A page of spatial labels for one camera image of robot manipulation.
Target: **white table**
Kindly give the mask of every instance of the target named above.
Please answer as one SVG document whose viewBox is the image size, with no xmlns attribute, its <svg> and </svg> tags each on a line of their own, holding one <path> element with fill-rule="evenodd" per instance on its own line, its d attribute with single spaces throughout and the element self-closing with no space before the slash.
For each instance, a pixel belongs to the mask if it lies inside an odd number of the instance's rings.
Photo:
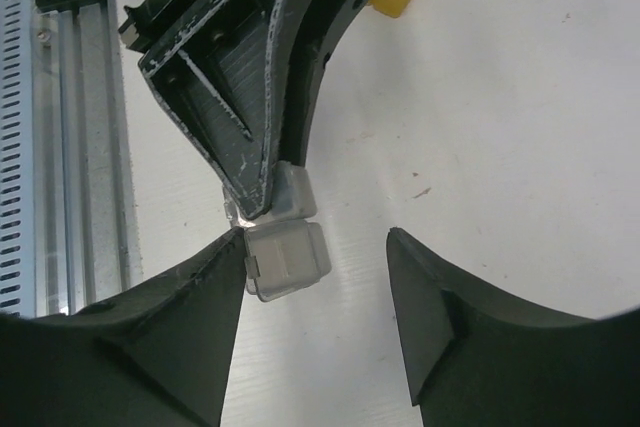
<svg viewBox="0 0 640 427">
<path fill-rule="evenodd" d="M 636 305 L 639 12 L 637 0 L 413 0 L 398 20 L 365 9 L 331 59 L 309 148 L 334 271 L 271 304 L 247 296 L 223 426 L 421 425 L 389 289 L 392 226 L 556 309 Z M 217 177 L 154 102 L 137 54 L 122 58 L 151 277 L 228 223 Z"/>
</svg>

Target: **dirt speck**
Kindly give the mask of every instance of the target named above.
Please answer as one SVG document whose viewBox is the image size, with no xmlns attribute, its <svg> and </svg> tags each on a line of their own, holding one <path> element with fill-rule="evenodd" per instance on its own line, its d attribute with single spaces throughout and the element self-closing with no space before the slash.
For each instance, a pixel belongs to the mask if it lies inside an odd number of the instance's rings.
<svg viewBox="0 0 640 427">
<path fill-rule="evenodd" d="M 420 192 L 418 195 L 414 195 L 412 197 L 412 199 L 419 199 L 420 197 L 427 195 L 429 192 L 431 192 L 431 187 L 428 187 L 426 189 L 424 189 L 422 192 Z"/>
</svg>

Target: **white surface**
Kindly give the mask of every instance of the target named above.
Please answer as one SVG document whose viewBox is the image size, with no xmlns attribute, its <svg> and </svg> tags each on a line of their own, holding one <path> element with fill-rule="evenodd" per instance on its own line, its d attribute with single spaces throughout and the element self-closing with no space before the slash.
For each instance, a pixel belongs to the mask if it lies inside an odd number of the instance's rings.
<svg viewBox="0 0 640 427">
<path fill-rule="evenodd" d="M 309 149 L 334 271 L 272 304 L 247 296 L 223 426 L 421 425 L 386 270 L 394 225 L 544 305 L 636 305 L 639 32 L 636 0 L 413 0 L 399 20 L 365 9 L 332 56 Z M 215 174 L 156 106 L 137 55 L 123 61 L 150 277 L 227 222 Z"/>
</svg>

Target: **slotted plastic strip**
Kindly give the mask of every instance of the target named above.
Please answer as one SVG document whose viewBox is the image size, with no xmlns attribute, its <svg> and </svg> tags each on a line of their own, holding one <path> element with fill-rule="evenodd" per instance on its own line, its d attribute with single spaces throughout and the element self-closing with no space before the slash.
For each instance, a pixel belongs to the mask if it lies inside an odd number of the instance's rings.
<svg viewBox="0 0 640 427">
<path fill-rule="evenodd" d="M 34 317 L 31 0 L 0 0 L 0 310 Z"/>
</svg>

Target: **perforated metal strip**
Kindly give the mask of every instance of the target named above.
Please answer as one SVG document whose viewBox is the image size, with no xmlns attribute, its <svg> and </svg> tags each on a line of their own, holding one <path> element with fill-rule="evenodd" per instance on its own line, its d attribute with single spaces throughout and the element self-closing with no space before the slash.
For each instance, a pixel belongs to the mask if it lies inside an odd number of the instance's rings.
<svg viewBox="0 0 640 427">
<path fill-rule="evenodd" d="M 0 310 L 35 304 L 31 0 L 0 0 Z"/>
</svg>

